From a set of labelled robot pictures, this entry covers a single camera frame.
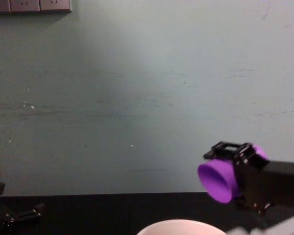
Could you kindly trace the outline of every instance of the wall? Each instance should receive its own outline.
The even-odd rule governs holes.
[[[294,1],[73,4],[0,16],[5,195],[202,191],[220,140],[294,161]]]

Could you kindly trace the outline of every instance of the black table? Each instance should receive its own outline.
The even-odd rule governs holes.
[[[16,212],[40,202],[46,209],[41,223],[19,235],[136,235],[144,227],[167,219],[191,219],[223,231],[234,227],[251,230],[271,226],[294,215],[294,210],[274,208],[265,218],[219,204],[206,193],[153,193],[1,197]]]

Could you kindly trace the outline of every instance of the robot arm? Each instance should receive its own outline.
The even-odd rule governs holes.
[[[3,194],[4,183],[0,183],[0,195]],[[19,230],[39,224],[45,205],[38,204],[30,211],[15,213],[7,206],[0,203],[0,235],[14,234]]]
[[[212,146],[204,159],[208,162],[198,167],[198,176],[216,201],[233,201],[239,209],[252,210],[259,215],[264,215],[274,205],[294,208],[294,163],[270,161],[261,148],[251,143],[223,141]],[[228,234],[247,233],[236,229]],[[294,235],[294,218],[266,231],[251,233],[271,234]]]

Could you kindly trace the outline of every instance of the wall stain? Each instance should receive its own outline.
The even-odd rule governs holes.
[[[187,121],[187,120],[190,120],[190,119],[197,120],[198,118],[197,117],[192,117],[192,116],[184,116],[184,117],[181,117],[181,118],[172,119],[171,121]]]
[[[263,15],[262,18],[261,18],[262,21],[264,21],[264,20],[267,18],[268,14],[269,14],[269,11],[270,11],[270,8],[271,8],[271,3],[268,2],[268,5],[267,5],[267,8],[266,8],[266,11],[265,11],[264,15]]]
[[[198,88],[198,87],[205,87],[205,85],[193,85],[193,86],[187,86],[187,87],[190,87],[190,88]]]
[[[101,70],[95,70],[91,72],[79,72],[79,71],[50,71],[44,69],[41,75],[45,76],[63,76],[63,77],[93,77],[99,75],[105,75]]]
[[[290,114],[290,113],[294,113],[294,110],[286,110],[286,111],[282,111],[280,113],[277,113],[277,114],[270,114],[269,117],[273,117],[273,116],[279,116],[279,115],[282,115],[282,114]]]
[[[106,120],[139,121],[146,115],[129,115],[117,112],[97,110],[73,111],[63,106],[50,107],[42,105],[39,109],[24,109],[22,104],[0,103],[0,118],[24,119],[36,118],[41,121],[61,121],[67,123],[103,122]]]
[[[257,72],[257,70],[253,70],[253,69],[230,70],[230,72],[245,72],[245,71],[254,71],[254,72]]]
[[[113,72],[111,75],[113,77],[120,77],[120,78],[125,77],[123,74],[119,74],[119,73],[115,73],[115,72]]]
[[[230,78],[231,77],[246,77],[245,75],[232,75],[232,76],[229,76]]]
[[[181,76],[181,77],[189,77],[188,74],[184,74],[184,73],[178,73],[177,75]]]
[[[157,105],[157,104],[146,104],[146,103],[144,103],[144,104],[142,104],[141,106],[142,106],[142,107],[145,107],[145,106],[152,106],[152,107],[161,108],[160,105]]]
[[[130,170],[131,173],[136,172],[155,172],[155,171],[165,171],[166,169],[146,169],[146,170]]]

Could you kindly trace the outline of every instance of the bowl rim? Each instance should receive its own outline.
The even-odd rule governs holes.
[[[159,222],[156,222],[156,223],[153,223],[151,225],[148,225],[147,227],[143,228],[137,235],[144,235],[144,233],[153,228],[153,227],[157,227],[159,224],[169,224],[169,223],[192,223],[192,224],[197,224],[197,225],[201,225],[203,227],[209,227],[213,230],[215,230],[216,232],[220,233],[220,234],[223,234],[223,235],[226,235],[226,233],[210,224],[206,224],[206,223],[203,223],[203,222],[199,222],[199,221],[195,221],[195,220],[189,220],[189,219],[169,219],[169,220],[163,220],[163,221],[159,221]]]

